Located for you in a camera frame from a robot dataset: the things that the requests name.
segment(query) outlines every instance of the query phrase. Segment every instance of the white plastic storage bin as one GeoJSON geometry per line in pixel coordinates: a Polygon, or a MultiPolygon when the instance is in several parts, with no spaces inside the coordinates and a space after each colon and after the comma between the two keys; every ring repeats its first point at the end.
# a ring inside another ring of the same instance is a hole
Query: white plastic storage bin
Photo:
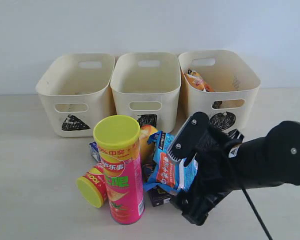
{"type": "Polygon", "coordinates": [[[225,132],[245,127],[260,79],[237,54],[227,50],[185,52],[179,63],[183,73],[197,71],[216,91],[195,89],[182,75],[180,101],[188,117],[204,112],[211,124],[225,132]],[[215,101],[222,101],[219,109],[213,108],[215,101]]]}
{"type": "Polygon", "coordinates": [[[56,59],[35,89],[56,134],[88,137],[103,118],[115,113],[110,79],[115,58],[103,53],[56,59]]]}
{"type": "Polygon", "coordinates": [[[174,129],[181,87],[177,56],[166,52],[122,55],[110,85],[117,114],[142,123],[156,119],[157,129],[167,133],[174,129]]]}

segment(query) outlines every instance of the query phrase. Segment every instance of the black cable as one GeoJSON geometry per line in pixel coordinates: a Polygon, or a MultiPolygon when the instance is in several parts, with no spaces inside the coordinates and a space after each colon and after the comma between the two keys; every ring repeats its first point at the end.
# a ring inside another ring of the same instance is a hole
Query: black cable
{"type": "Polygon", "coordinates": [[[233,177],[234,177],[234,180],[235,180],[236,183],[240,186],[240,188],[241,188],[241,190],[242,190],[242,192],[243,192],[243,194],[244,194],[246,200],[247,200],[248,203],[250,204],[250,207],[252,208],[252,210],[253,210],[253,212],[254,212],[256,218],[258,219],[258,221],[259,221],[259,223],[260,223],[260,225],[261,225],[261,227],[262,227],[262,229],[263,229],[265,235],[268,237],[269,240],[273,240],[273,238],[271,237],[271,235],[270,235],[270,233],[269,233],[269,231],[268,231],[268,229],[267,229],[267,227],[266,227],[264,221],[262,220],[260,214],[258,213],[258,211],[257,211],[257,209],[256,209],[256,207],[255,207],[255,205],[254,205],[254,203],[252,202],[252,200],[251,200],[251,198],[250,198],[250,196],[249,196],[249,194],[248,194],[248,192],[247,192],[247,190],[246,190],[244,184],[243,184],[243,183],[241,182],[241,180],[237,177],[236,172],[235,172],[235,170],[233,169],[233,167],[232,167],[232,165],[231,165],[231,163],[230,163],[230,160],[229,160],[228,156],[225,154],[225,152],[224,152],[223,150],[222,150],[221,152],[222,152],[223,157],[224,157],[224,158],[226,159],[226,161],[227,161],[227,164],[228,164],[228,166],[229,166],[229,168],[230,168],[230,170],[231,170],[231,173],[232,173],[232,175],[233,175],[233,177]]]}

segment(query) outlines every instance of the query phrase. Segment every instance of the light table surface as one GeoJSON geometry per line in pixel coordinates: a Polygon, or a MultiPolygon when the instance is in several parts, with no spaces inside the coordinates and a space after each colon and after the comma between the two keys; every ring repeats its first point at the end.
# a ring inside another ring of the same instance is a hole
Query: light table surface
{"type": "MultiPolygon", "coordinates": [[[[183,116],[179,112],[178,126],[183,116]]],[[[245,141],[265,136],[283,120],[300,122],[300,88],[260,89],[245,141]]],[[[266,236],[241,191],[195,226],[171,204],[119,225],[106,203],[90,206],[76,178],[94,165],[92,137],[57,136],[36,95],[0,96],[0,240],[262,240],[266,236]]],[[[275,240],[300,240],[300,186],[248,191],[275,240]]]]}

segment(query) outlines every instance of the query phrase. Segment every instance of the metal bolt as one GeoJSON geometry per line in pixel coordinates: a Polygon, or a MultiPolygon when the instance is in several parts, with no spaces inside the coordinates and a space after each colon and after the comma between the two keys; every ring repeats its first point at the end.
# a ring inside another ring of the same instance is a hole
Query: metal bolt
{"type": "Polygon", "coordinates": [[[295,155],[297,154],[297,149],[295,147],[290,149],[291,154],[295,155]]]}

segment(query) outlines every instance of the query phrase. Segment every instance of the yellow plastic lid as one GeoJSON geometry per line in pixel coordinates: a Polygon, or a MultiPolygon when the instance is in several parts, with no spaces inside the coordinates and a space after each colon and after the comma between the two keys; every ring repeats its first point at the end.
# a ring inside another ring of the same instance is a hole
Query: yellow plastic lid
{"type": "Polygon", "coordinates": [[[81,176],[76,180],[76,185],[85,200],[87,200],[92,206],[100,208],[104,204],[104,199],[101,193],[88,179],[81,176]]]}
{"type": "Polygon", "coordinates": [[[139,123],[130,116],[114,115],[101,120],[93,129],[96,144],[106,149],[125,148],[140,136],[139,123]]]}

